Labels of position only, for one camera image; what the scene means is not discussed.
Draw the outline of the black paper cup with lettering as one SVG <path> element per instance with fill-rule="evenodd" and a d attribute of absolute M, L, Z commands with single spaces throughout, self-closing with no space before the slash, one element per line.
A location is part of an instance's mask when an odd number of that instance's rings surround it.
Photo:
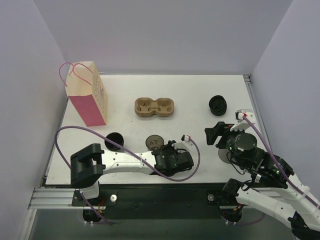
<path fill-rule="evenodd" d="M 111 132 L 109 133 L 106 138 L 114 143 L 116 143 L 119 146 L 124 146 L 124 137 L 119 132 Z M 121 152 L 122 148 L 114 145 L 113 143 L 109 141 L 104 141 L 105 147 L 112 152 Z"/>

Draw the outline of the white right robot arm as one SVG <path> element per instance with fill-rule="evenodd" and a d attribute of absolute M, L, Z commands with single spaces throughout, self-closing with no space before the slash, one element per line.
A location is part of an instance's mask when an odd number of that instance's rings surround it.
<path fill-rule="evenodd" d="M 221 197 L 227 204 L 255 208 L 290 228 L 299 240 L 320 238 L 320 202 L 279 156 L 257 146 L 257 138 L 219 121 L 205 128 L 207 145 L 226 151 L 226 159 L 250 174 L 250 180 L 229 179 Z"/>

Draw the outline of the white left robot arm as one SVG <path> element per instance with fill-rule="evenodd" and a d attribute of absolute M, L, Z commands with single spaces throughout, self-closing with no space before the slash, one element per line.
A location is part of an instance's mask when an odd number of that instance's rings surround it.
<path fill-rule="evenodd" d="M 114 152 L 93 143 L 70 157 L 70 186 L 80 189 L 83 199 L 91 206 L 100 203 L 102 193 L 99 178 L 114 173 L 139 173 L 170 178 L 189 171 L 194 166 L 188 140 L 169 141 L 159 149 L 142 153 Z"/>

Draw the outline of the stack of black cup lids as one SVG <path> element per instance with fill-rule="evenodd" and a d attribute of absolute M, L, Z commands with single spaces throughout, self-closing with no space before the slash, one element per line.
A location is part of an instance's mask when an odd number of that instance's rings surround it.
<path fill-rule="evenodd" d="M 221 95 L 215 95 L 213 96 L 208 103 L 210 112 L 214 116 L 222 116 L 227 112 L 227 102 L 225 98 Z"/>

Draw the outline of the dark cup with EAT print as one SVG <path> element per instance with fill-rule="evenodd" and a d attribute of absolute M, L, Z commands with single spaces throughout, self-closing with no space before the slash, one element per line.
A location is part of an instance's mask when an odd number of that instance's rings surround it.
<path fill-rule="evenodd" d="M 145 140 L 145 145 L 150 151 L 160 149 L 164 144 L 164 139 L 157 134 L 150 135 Z"/>

